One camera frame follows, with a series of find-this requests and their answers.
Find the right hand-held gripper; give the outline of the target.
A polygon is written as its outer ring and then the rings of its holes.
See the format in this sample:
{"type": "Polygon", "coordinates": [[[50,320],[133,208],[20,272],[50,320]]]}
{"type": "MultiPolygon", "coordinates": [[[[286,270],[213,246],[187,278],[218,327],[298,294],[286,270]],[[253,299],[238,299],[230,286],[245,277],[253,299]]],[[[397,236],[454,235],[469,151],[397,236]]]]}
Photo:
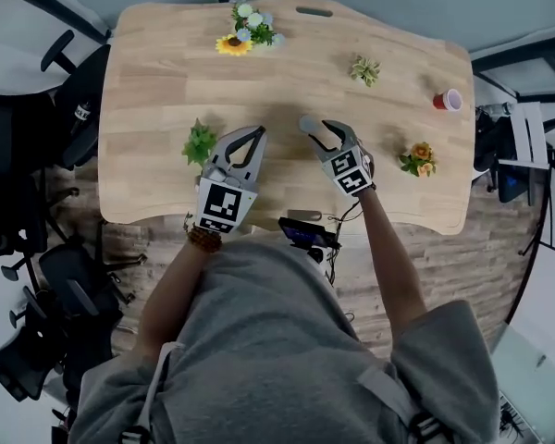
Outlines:
{"type": "Polygon", "coordinates": [[[373,158],[362,142],[355,140],[353,128],[333,119],[323,119],[322,124],[340,140],[340,148],[326,148],[313,134],[308,134],[327,176],[346,196],[356,197],[360,191],[374,188],[373,158]]]}

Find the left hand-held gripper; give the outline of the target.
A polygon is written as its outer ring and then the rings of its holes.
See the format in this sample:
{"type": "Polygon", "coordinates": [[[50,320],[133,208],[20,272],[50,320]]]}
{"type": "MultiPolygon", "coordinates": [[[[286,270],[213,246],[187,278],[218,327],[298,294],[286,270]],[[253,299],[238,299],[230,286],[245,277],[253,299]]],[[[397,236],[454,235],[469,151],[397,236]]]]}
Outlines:
{"type": "Polygon", "coordinates": [[[257,198],[256,181],[267,143],[263,126],[233,130],[217,140],[216,146],[203,168],[198,184],[195,226],[219,234],[228,234],[244,220],[257,198]],[[250,143],[240,163],[231,156],[250,143]],[[230,175],[220,166],[244,166],[245,179],[230,175]]]}

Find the person's left forearm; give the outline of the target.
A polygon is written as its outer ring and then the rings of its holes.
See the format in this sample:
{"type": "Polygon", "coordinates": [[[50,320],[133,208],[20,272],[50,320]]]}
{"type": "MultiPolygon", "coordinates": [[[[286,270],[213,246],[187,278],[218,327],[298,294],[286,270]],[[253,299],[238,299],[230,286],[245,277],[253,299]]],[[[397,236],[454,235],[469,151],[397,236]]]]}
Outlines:
{"type": "Polygon", "coordinates": [[[221,246],[217,233],[203,228],[189,232],[142,309],[134,347],[139,355],[154,360],[164,344],[178,337],[204,267],[221,246]]]}

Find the person's right forearm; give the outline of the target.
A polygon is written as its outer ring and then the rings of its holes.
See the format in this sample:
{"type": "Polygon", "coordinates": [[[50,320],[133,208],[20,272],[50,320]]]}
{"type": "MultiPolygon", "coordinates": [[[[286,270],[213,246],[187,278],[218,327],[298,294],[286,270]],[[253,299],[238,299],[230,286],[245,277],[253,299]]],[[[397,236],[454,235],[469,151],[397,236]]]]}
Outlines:
{"type": "Polygon", "coordinates": [[[377,284],[393,339],[417,318],[427,313],[417,271],[372,188],[357,198],[364,224],[377,284]]]}

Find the green leafy artificial plant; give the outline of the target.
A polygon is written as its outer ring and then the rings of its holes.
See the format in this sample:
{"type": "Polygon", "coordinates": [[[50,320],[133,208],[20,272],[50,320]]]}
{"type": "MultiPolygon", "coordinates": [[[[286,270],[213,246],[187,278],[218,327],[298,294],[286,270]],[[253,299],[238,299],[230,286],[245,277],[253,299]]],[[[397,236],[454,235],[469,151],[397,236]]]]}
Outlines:
{"type": "Polygon", "coordinates": [[[187,158],[189,165],[196,164],[204,167],[216,143],[216,132],[196,118],[189,137],[183,144],[181,154],[187,158]]]}

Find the pale green succulent pot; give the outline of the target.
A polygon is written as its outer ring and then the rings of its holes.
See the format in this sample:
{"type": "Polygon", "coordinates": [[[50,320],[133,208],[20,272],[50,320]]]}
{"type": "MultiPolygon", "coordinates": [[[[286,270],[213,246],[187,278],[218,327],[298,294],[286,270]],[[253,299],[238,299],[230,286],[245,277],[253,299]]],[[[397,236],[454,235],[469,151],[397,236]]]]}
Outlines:
{"type": "Polygon", "coordinates": [[[380,64],[375,60],[358,55],[351,65],[350,77],[360,80],[366,87],[372,87],[378,79],[380,64]]]}

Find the orange flower potted plant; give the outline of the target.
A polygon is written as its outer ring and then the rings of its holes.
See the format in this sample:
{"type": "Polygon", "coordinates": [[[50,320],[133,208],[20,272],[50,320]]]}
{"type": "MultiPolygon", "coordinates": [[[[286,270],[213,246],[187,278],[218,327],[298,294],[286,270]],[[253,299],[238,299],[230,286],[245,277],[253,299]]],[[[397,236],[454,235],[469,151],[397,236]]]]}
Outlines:
{"type": "Polygon", "coordinates": [[[429,178],[437,172],[434,152],[427,142],[414,144],[407,154],[400,154],[398,160],[401,163],[401,170],[403,172],[418,178],[429,178]]]}

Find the black device with blue screen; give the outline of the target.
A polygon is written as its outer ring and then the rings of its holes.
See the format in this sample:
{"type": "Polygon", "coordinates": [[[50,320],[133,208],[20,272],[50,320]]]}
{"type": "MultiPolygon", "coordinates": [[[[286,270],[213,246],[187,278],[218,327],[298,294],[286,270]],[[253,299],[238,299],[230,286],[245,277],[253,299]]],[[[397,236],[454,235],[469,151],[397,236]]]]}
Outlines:
{"type": "Polygon", "coordinates": [[[322,226],[288,217],[281,217],[278,225],[296,248],[308,251],[313,248],[338,249],[340,247],[337,234],[327,231],[322,226]]]}

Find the sunflower and daisy bouquet pot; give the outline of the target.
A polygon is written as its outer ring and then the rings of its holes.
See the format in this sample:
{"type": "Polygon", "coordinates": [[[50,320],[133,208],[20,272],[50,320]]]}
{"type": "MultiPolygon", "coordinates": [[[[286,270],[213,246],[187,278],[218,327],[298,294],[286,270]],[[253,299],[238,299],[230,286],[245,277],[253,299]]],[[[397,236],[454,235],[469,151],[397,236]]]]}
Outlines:
{"type": "Polygon", "coordinates": [[[255,48],[279,47],[286,37],[274,30],[270,13],[244,1],[234,1],[231,9],[234,31],[216,40],[216,51],[225,56],[245,56],[255,48]]]}

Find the red cup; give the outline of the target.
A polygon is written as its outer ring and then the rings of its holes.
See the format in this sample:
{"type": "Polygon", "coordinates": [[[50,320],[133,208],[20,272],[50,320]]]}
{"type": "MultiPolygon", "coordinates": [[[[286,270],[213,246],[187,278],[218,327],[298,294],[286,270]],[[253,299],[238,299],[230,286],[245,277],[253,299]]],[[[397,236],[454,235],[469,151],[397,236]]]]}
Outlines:
{"type": "Polygon", "coordinates": [[[463,106],[463,98],[456,89],[448,89],[434,96],[433,106],[439,110],[457,112],[463,106]]]}

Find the black backpack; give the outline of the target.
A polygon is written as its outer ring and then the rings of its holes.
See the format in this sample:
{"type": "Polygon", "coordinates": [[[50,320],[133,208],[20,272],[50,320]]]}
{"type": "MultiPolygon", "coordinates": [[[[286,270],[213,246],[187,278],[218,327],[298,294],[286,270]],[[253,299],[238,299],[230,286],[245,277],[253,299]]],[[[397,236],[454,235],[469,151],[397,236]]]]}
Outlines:
{"type": "Polygon", "coordinates": [[[478,172],[489,170],[488,192],[498,188],[499,159],[512,159],[514,154],[511,119],[500,117],[494,121],[486,112],[480,112],[475,122],[474,169],[478,172]]]}

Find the clear water bottle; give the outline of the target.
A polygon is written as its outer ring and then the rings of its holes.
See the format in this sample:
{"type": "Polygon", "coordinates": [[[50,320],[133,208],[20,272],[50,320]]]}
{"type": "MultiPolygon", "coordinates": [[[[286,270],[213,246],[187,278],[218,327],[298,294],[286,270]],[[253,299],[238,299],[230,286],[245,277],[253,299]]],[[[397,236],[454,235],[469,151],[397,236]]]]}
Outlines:
{"type": "Polygon", "coordinates": [[[515,108],[514,103],[504,102],[499,104],[480,105],[477,109],[489,117],[509,117],[515,108]]]}

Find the black office chair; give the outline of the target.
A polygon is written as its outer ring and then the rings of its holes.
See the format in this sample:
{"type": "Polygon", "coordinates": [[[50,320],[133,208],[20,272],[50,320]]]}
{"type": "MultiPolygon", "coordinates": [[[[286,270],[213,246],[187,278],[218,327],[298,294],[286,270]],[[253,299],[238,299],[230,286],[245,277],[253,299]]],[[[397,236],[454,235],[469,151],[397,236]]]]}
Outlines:
{"type": "Polygon", "coordinates": [[[48,94],[0,95],[0,256],[47,248],[44,189],[33,174],[47,165],[54,140],[48,94]]]}
{"type": "Polygon", "coordinates": [[[73,39],[73,31],[65,31],[47,50],[40,65],[42,72],[57,65],[68,74],[52,97],[58,135],[56,163],[68,170],[97,156],[105,70],[110,53],[110,46],[104,44],[75,65],[64,54],[73,39]],[[87,100],[92,103],[92,114],[86,122],[78,123],[75,109],[87,100]]]}
{"type": "Polygon", "coordinates": [[[118,270],[143,265],[141,254],[107,264],[102,251],[90,255],[78,244],[63,243],[39,259],[46,288],[23,290],[27,300],[9,320],[15,337],[0,348],[0,384],[16,400],[38,400],[51,372],[63,377],[68,403],[76,405],[84,373],[110,360],[112,334],[133,301],[117,287],[118,270]]]}

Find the dark blue bag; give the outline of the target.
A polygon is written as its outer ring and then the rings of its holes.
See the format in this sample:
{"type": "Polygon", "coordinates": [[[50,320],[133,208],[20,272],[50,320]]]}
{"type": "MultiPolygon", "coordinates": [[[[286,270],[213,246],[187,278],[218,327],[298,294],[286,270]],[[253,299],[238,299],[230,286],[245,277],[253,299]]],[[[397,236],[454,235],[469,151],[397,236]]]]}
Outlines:
{"type": "Polygon", "coordinates": [[[497,180],[501,203],[507,204],[525,194],[528,205],[534,205],[536,195],[533,168],[500,164],[497,180]]]}

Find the white chair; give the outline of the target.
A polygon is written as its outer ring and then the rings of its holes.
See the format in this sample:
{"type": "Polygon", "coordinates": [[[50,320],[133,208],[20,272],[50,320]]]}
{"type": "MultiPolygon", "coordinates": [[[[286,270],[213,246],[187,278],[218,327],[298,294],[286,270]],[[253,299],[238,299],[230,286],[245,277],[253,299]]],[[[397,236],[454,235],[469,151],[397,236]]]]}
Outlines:
{"type": "Polygon", "coordinates": [[[516,104],[510,113],[515,159],[499,158],[501,165],[549,169],[547,140],[539,102],[516,104]]]}

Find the person's grey sweatshirt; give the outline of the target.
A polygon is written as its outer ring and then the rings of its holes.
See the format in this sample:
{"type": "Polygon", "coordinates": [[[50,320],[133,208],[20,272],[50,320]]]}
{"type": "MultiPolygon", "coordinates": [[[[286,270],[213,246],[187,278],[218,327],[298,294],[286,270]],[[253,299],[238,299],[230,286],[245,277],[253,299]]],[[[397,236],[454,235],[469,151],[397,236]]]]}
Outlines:
{"type": "Polygon", "coordinates": [[[88,371],[70,444],[117,444],[150,417],[154,444],[404,444],[431,417],[458,444],[492,444],[500,396],[467,302],[412,322],[382,361],[307,256],[278,241],[214,253],[176,345],[88,371]]]}

